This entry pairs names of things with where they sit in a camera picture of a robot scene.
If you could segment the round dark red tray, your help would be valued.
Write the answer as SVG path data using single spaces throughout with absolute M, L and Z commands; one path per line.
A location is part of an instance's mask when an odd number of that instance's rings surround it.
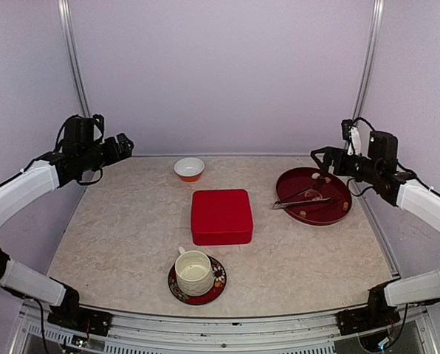
M 320 177 L 329 177 L 330 184 L 314 180 L 312 175 L 319 173 Z M 342 220 L 351 211 L 352 197 L 347 186 L 331 173 L 312 167 L 297 167 L 283 173 L 276 183 L 277 201 L 290 202 L 328 198 L 334 195 L 341 200 L 333 204 L 318 204 L 311 206 L 296 206 L 283 210 L 296 220 L 313 226 L 328 226 Z M 343 204 L 349 202 L 349 208 L 343 209 Z M 300 211 L 306 211 L 306 217 L 299 216 Z

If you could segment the metal serving tongs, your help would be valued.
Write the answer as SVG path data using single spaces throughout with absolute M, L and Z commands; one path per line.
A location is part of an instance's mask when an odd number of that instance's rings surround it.
M 334 195 L 328 198 L 314 199 L 314 200 L 301 200 L 301 201 L 290 201 L 290 202 L 280 202 L 277 201 L 272 205 L 273 210 L 286 209 L 290 207 L 306 207 L 318 204 L 333 204 L 341 200 L 341 197 Z

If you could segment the red box lid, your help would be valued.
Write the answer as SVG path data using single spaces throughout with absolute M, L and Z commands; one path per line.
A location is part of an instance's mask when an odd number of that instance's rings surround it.
M 249 194 L 243 189 L 195 191 L 190 216 L 192 232 L 253 231 Z

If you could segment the cream ceramic mug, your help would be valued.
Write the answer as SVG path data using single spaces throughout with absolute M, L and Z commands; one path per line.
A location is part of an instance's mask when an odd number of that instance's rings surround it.
M 178 252 L 174 270 L 180 290 L 188 296 L 206 294 L 214 283 L 210 258 L 201 251 L 186 251 L 181 246 Z

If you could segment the floral dark red saucer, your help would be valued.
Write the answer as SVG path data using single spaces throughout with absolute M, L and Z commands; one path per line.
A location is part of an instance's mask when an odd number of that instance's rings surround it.
M 227 273 L 224 266 L 214 257 L 209 256 L 214 277 L 212 288 L 201 296 L 191 296 L 184 293 L 177 284 L 175 266 L 173 265 L 168 274 L 168 287 L 171 294 L 186 305 L 206 305 L 217 299 L 227 285 Z

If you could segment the red chocolate box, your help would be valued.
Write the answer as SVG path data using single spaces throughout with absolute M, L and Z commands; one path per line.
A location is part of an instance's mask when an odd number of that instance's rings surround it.
M 192 232 L 193 243 L 197 246 L 225 246 L 248 244 L 252 240 L 252 230 L 244 232 Z

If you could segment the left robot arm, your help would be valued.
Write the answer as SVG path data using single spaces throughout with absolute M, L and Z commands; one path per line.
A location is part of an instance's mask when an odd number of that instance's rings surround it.
M 85 187 L 86 172 L 131 157 L 134 143 L 124 134 L 106 137 L 105 119 L 73 115 L 62 124 L 54 148 L 34 158 L 24 169 L 0 183 L 0 228 L 40 197 L 74 181 Z M 78 328 L 87 312 L 74 300 L 77 291 L 13 260 L 0 247 L 0 287 L 58 308 L 59 317 Z

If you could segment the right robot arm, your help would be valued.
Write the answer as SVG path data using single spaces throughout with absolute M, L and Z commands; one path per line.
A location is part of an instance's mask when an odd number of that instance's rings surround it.
M 416 216 L 440 233 L 440 195 L 420 182 L 410 170 L 399 172 L 398 139 L 383 131 L 370 132 L 367 156 L 350 155 L 343 148 L 323 147 L 310 156 L 319 169 L 333 168 L 336 176 L 347 176 L 369 184 L 393 207 Z M 377 327 L 400 305 L 440 301 L 440 269 L 377 285 L 369 291 L 361 320 Z

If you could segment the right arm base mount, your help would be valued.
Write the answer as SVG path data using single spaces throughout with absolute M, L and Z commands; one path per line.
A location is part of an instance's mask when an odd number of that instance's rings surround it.
M 365 332 L 400 321 L 396 308 L 372 310 L 369 307 L 343 310 L 336 314 L 337 326 L 341 336 Z

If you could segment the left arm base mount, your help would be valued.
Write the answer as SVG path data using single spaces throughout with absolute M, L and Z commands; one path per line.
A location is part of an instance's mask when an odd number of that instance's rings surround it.
M 51 307 L 47 321 L 50 324 L 66 329 L 106 337 L 109 332 L 112 315 L 105 311 L 88 308 L 78 308 L 75 311 L 70 311 Z

